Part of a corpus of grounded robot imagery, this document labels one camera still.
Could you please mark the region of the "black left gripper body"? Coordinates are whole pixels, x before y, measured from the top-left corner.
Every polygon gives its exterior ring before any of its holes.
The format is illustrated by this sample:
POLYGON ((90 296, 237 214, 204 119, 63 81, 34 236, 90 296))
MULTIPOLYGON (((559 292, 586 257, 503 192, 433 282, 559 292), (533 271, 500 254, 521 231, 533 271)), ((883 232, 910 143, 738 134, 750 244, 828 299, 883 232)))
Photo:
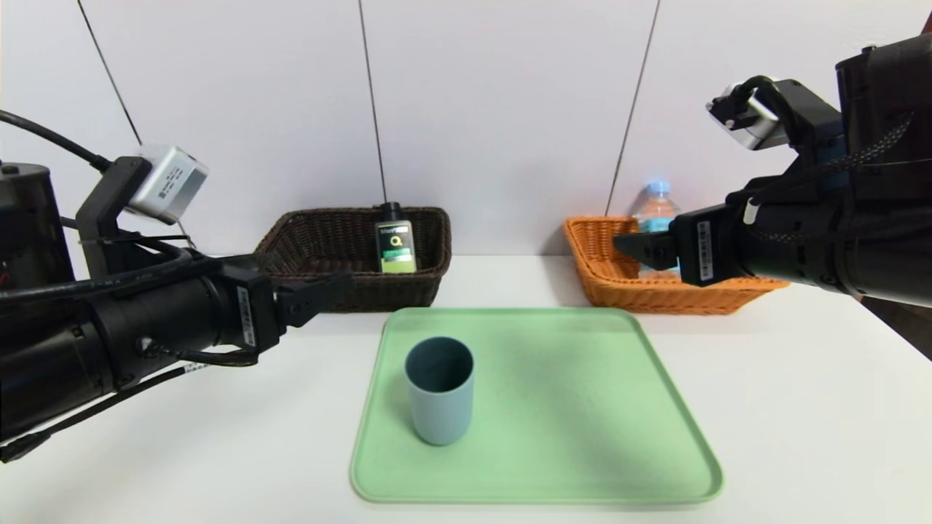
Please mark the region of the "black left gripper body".
POLYGON ((198 265, 116 298, 116 381, 174 362, 256 365, 280 339, 269 279, 234 265, 198 265))

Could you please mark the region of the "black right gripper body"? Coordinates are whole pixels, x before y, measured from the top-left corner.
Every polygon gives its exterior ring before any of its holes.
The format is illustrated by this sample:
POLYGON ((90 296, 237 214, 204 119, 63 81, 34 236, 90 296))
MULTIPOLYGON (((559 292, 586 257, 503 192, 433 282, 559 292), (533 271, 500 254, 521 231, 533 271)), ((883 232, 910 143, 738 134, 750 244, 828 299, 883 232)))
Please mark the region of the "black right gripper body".
POLYGON ((682 279, 708 287, 743 277, 840 289, 840 201, 767 202, 746 223, 746 202, 683 213, 671 224, 682 279))

